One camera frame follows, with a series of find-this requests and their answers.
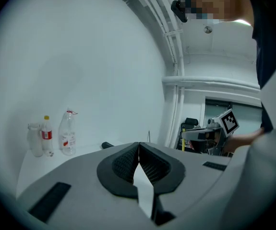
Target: red label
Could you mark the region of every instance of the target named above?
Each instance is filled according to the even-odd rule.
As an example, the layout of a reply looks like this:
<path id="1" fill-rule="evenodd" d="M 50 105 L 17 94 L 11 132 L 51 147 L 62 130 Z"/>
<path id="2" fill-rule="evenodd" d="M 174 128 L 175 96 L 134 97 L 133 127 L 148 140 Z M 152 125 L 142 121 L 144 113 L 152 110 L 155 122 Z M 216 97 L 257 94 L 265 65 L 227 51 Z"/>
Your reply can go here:
<path id="1" fill-rule="evenodd" d="M 42 131 L 42 138 L 44 140 L 50 140 L 50 139 L 52 139 L 52 131 L 49 131 L 49 132 Z"/>

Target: plastic bottle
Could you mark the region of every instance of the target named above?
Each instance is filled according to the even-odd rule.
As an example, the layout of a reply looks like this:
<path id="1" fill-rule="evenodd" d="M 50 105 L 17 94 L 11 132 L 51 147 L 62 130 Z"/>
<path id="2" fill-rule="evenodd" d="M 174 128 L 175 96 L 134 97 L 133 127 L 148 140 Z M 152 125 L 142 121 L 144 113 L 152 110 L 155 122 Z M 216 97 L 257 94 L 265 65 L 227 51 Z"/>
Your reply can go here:
<path id="1" fill-rule="evenodd" d="M 42 141 L 40 136 L 39 123 L 28 124 L 27 140 L 29 142 L 30 150 L 35 157 L 41 157 L 43 155 Z"/>
<path id="2" fill-rule="evenodd" d="M 59 145 L 65 155 L 73 155 L 76 152 L 75 119 L 77 113 L 67 109 L 59 126 Z"/>
<path id="3" fill-rule="evenodd" d="M 49 116 L 44 116 L 44 122 L 41 125 L 42 132 L 42 147 L 46 156 L 52 157 L 52 127 L 49 122 Z"/>

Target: ceiling light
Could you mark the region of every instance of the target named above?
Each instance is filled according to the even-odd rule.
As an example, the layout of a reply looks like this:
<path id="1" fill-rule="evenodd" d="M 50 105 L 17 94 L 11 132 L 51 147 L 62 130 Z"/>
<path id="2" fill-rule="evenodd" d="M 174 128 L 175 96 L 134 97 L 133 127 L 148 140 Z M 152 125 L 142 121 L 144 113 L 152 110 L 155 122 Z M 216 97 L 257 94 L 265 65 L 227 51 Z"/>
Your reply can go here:
<path id="1" fill-rule="evenodd" d="M 236 20 L 235 22 L 239 22 L 239 23 L 242 23 L 242 24 L 245 24 L 245 25 L 251 25 L 249 23 L 247 23 L 246 21 L 243 21 L 243 20 Z"/>

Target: window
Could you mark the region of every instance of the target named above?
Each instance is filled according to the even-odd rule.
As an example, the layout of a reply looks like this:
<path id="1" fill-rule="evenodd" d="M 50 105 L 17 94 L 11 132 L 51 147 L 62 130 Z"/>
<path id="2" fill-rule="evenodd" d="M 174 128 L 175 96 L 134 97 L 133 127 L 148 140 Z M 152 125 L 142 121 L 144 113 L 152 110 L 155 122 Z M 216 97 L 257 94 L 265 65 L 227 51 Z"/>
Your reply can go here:
<path id="1" fill-rule="evenodd" d="M 260 128 L 262 123 L 262 109 L 260 107 L 215 100 L 206 100 L 204 126 L 207 125 L 209 118 L 215 117 L 230 108 L 233 109 L 239 124 L 239 128 L 234 134 L 249 134 Z"/>

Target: person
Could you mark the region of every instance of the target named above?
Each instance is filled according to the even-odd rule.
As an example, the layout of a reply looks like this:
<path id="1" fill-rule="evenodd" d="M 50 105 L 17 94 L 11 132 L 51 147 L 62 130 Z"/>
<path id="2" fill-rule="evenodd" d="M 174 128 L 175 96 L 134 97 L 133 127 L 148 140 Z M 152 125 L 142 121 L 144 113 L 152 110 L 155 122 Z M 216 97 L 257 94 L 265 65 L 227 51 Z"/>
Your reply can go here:
<path id="1" fill-rule="evenodd" d="M 256 71 L 262 89 L 276 70 L 276 0 L 189 0 L 189 11 L 197 18 L 231 22 L 244 20 L 253 27 L 252 38 L 257 43 Z M 261 128 L 247 135 L 232 135 L 224 152 L 234 152 L 238 147 L 250 145 L 273 127 L 262 104 Z"/>

